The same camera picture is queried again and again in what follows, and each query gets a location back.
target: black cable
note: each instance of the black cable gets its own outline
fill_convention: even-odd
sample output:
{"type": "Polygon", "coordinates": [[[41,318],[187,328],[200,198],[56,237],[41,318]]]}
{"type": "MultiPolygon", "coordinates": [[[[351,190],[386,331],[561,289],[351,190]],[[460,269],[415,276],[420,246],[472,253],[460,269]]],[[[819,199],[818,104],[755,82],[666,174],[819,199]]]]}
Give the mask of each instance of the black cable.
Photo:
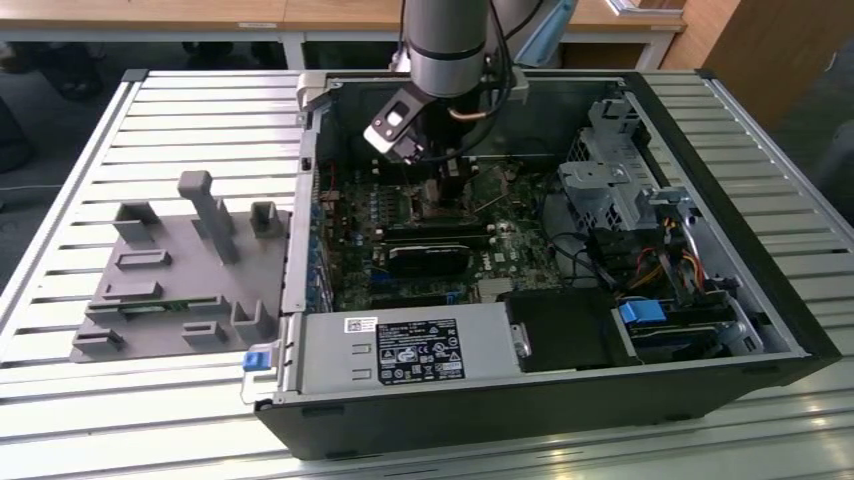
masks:
{"type": "Polygon", "coordinates": [[[398,55],[403,54],[403,18],[406,13],[406,0],[400,3],[400,32],[398,33],[398,55]]]}
{"type": "Polygon", "coordinates": [[[534,5],[534,9],[531,10],[531,13],[529,13],[529,16],[525,17],[519,25],[517,25],[513,28],[513,30],[507,32],[507,35],[505,35],[505,40],[510,40],[514,37],[514,35],[519,33],[522,29],[529,25],[529,23],[531,23],[531,20],[534,20],[534,16],[537,16],[537,12],[539,12],[539,9],[543,6],[543,3],[546,3],[546,0],[539,0],[539,2],[537,2],[537,5],[534,5]]]}
{"type": "Polygon", "coordinates": [[[586,253],[587,252],[587,249],[581,249],[578,252],[570,253],[557,243],[553,243],[551,246],[554,247],[555,251],[561,255],[563,255],[566,258],[569,258],[570,261],[573,262],[573,275],[575,275],[575,270],[578,268],[577,264],[578,264],[582,267],[585,267],[587,270],[590,270],[590,272],[594,275],[597,275],[597,277],[598,277],[599,269],[595,267],[595,265],[591,262],[589,262],[587,260],[582,260],[581,258],[578,258],[578,255],[581,253],[586,253]]]}
{"type": "Polygon", "coordinates": [[[463,155],[472,148],[475,148],[490,135],[490,132],[493,131],[497,123],[497,114],[507,103],[507,99],[510,98],[510,91],[513,89],[513,59],[510,57],[510,48],[507,47],[507,41],[505,40],[505,30],[502,29],[502,23],[498,19],[498,11],[495,10],[495,3],[493,1],[490,1],[490,18],[493,20],[493,25],[495,26],[495,36],[498,38],[498,47],[502,57],[502,91],[498,100],[495,101],[495,105],[493,106],[490,111],[486,112],[486,120],[488,121],[488,123],[486,124],[486,127],[482,128],[480,132],[478,132],[478,135],[474,137],[474,139],[464,143],[456,150],[446,153],[444,155],[439,155],[438,157],[423,158],[419,160],[422,162],[443,162],[446,160],[451,160],[463,155]]]}
{"type": "Polygon", "coordinates": [[[549,174],[549,177],[546,177],[546,184],[543,185],[543,196],[539,199],[539,205],[537,206],[538,208],[538,212],[537,212],[537,218],[539,220],[539,224],[541,224],[541,229],[543,232],[543,237],[546,238],[546,241],[551,241],[551,238],[549,238],[549,235],[546,234],[546,219],[545,219],[545,213],[546,213],[546,199],[549,198],[549,186],[551,185],[551,183],[555,181],[555,179],[558,178],[558,171],[555,170],[551,174],[549,174]]]}
{"type": "Polygon", "coordinates": [[[563,277],[565,280],[570,281],[570,285],[569,285],[570,287],[575,285],[575,280],[579,280],[582,278],[590,278],[590,279],[599,280],[599,277],[595,276],[595,275],[579,275],[578,274],[578,263],[579,263],[578,256],[582,253],[587,253],[587,249],[586,248],[582,248],[578,252],[575,252],[573,254],[573,256],[571,256],[571,260],[573,260],[573,275],[570,275],[567,277],[563,277]]]}
{"type": "Polygon", "coordinates": [[[578,240],[581,242],[586,242],[587,240],[590,240],[590,237],[587,235],[585,235],[583,233],[578,233],[578,232],[562,232],[562,233],[558,233],[557,235],[551,236],[551,239],[554,240],[555,238],[561,238],[561,237],[573,237],[575,240],[578,240]]]}

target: barcode sticker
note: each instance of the barcode sticker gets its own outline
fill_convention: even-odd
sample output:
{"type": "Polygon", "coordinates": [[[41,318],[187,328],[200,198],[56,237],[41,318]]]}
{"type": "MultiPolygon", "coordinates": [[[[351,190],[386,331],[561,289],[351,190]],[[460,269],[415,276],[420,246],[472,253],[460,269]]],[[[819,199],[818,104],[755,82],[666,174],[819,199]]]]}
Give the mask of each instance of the barcode sticker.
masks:
{"type": "Polygon", "coordinates": [[[436,364],[436,370],[442,370],[443,372],[450,372],[451,370],[462,370],[463,362],[448,362],[436,364]]]}
{"type": "Polygon", "coordinates": [[[344,318],[344,333],[364,333],[376,331],[376,317],[344,318]]]}
{"type": "Polygon", "coordinates": [[[240,22],[238,23],[238,28],[278,28],[279,25],[275,23],[266,22],[240,22]]]}

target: table leg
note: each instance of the table leg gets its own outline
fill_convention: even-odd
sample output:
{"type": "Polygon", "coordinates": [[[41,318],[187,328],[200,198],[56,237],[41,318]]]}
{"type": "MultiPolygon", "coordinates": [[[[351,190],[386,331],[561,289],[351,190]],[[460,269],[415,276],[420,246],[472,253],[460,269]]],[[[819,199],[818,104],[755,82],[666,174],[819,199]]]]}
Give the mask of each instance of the table leg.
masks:
{"type": "Polygon", "coordinates": [[[288,70],[306,70],[306,56],[303,53],[306,33],[282,32],[280,41],[284,47],[284,59],[288,62],[288,70]]]}
{"type": "Polygon", "coordinates": [[[662,34],[657,35],[650,43],[646,44],[643,53],[638,59],[638,70],[658,70],[662,65],[662,60],[665,60],[665,55],[667,55],[667,49],[670,48],[674,35],[673,33],[662,32],[662,34]]]}

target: aluminum slotted table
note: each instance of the aluminum slotted table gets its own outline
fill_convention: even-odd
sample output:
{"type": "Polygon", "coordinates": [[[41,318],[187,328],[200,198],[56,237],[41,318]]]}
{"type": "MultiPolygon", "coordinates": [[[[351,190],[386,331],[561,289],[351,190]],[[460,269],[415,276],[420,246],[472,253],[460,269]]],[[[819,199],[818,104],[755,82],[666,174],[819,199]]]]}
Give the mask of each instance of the aluminum slotted table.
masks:
{"type": "MultiPolygon", "coordinates": [[[[658,427],[302,462],[242,401],[242,353],[68,363],[120,201],[187,214],[175,181],[206,169],[231,211],[259,199],[290,209],[298,74],[148,72],[119,86],[0,297],[0,478],[749,479],[854,468],[854,233],[726,90],[694,73],[646,78],[846,355],[790,387],[658,427]]],[[[272,388],[251,387],[244,396],[272,388]]]]}

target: wooden desk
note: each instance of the wooden desk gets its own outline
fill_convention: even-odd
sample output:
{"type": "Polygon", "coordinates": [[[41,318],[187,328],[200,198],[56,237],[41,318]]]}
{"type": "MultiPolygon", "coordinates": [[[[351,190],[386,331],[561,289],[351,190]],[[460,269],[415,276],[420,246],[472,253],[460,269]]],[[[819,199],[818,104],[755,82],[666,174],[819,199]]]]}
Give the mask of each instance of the wooden desk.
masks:
{"type": "MultiPolygon", "coordinates": [[[[288,0],[282,35],[288,66],[306,68],[303,43],[395,41],[400,0],[288,0]]],[[[645,50],[638,68],[658,68],[685,22],[674,17],[621,17],[605,0],[579,0],[563,43],[633,43],[645,50]]]]}
{"type": "Polygon", "coordinates": [[[0,40],[278,40],[287,0],[0,0],[0,40]]]}

